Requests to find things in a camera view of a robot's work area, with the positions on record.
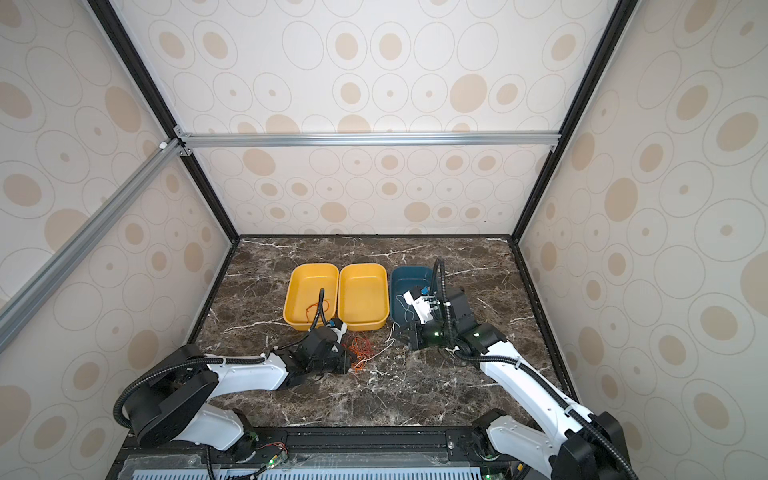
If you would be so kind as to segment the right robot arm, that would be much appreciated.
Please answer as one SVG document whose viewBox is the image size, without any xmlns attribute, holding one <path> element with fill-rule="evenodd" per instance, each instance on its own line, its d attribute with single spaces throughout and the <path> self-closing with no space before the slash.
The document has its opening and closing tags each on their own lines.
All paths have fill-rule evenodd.
<svg viewBox="0 0 768 480">
<path fill-rule="evenodd" d="M 461 289 L 444 296 L 414 287 L 396 298 L 404 307 L 397 332 L 409 347 L 446 349 L 500 385 L 537 423 L 521 424 L 492 409 L 473 424 L 476 454 L 512 457 L 549 479 L 634 479 L 621 424 L 594 414 L 536 371 L 500 330 L 476 320 Z"/>
</svg>

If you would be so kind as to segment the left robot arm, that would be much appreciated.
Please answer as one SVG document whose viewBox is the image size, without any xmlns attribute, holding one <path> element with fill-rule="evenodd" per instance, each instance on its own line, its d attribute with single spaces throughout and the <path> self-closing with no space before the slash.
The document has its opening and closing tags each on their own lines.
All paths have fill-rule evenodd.
<svg viewBox="0 0 768 480">
<path fill-rule="evenodd" d="M 342 344 L 344 333 L 321 326 L 286 347 L 245 357 L 205 355 L 196 345 L 182 346 L 125 387 L 113 405 L 113 418 L 142 448 L 186 441 L 234 453 L 251 442 L 253 427 L 243 413 L 210 401 L 347 373 L 357 357 Z"/>
</svg>

